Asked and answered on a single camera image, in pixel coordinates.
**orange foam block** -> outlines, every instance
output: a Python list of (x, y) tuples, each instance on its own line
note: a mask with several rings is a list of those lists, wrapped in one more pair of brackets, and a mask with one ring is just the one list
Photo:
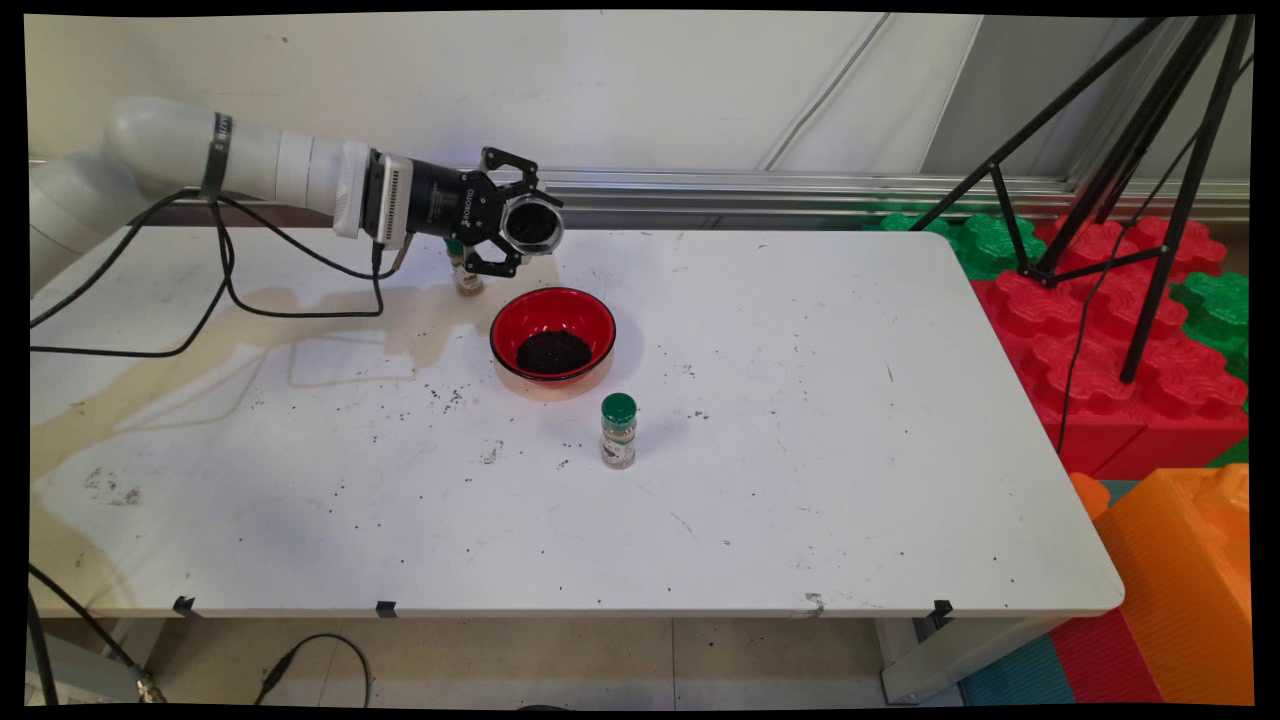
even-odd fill
[(1249, 466), (1156, 470), (1094, 527), (1165, 701), (1253, 705)]
[(1111, 503), (1111, 491), (1107, 486), (1085, 475), (1084, 473), (1071, 473), (1071, 484), (1075, 486), (1075, 495), (1080, 496), (1084, 510), (1089, 514), (1089, 520), (1097, 520)]

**red bowl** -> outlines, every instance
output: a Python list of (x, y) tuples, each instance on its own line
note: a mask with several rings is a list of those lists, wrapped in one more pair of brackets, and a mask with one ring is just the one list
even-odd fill
[[(591, 360), (568, 373), (547, 375), (521, 370), (516, 352), (531, 336), (567, 331), (582, 338), (591, 348)], [(570, 384), (604, 360), (617, 338), (613, 313), (595, 296), (568, 287), (544, 287), (526, 292), (498, 311), (489, 325), (489, 347), (503, 368), (544, 384)]]

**black seeds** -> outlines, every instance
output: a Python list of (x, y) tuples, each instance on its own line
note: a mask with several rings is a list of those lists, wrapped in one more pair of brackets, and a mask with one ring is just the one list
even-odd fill
[(590, 346), (567, 331), (536, 333), (516, 351), (516, 365), (521, 370), (541, 375), (571, 373), (590, 361)]

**white table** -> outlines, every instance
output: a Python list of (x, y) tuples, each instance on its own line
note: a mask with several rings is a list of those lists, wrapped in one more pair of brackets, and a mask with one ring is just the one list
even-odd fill
[[(371, 306), (367, 282), (232, 233), (246, 301)], [(296, 237), (367, 272), (366, 242)], [(388, 601), (399, 616), (886, 619), (948, 601), (956, 621), (890, 657), (891, 700), (1124, 597), (938, 236), (573, 231), (477, 297), (448, 273), (443, 243), (419, 237), (381, 318), (224, 300), (174, 359), (32, 355), (31, 560), (118, 616), (173, 616), (179, 596), (204, 616)], [(173, 347), (219, 279), (211, 229), (145, 229), (32, 342)], [(495, 366), (488, 329), (557, 284), (600, 297), (618, 338), (553, 391)], [(625, 471), (599, 459), (617, 391), (640, 406)]]

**green lid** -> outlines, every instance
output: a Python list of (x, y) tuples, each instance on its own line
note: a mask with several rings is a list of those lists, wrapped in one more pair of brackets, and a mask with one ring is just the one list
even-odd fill
[(600, 414), (605, 423), (625, 430), (636, 419), (636, 401), (625, 392), (614, 392), (600, 404)]

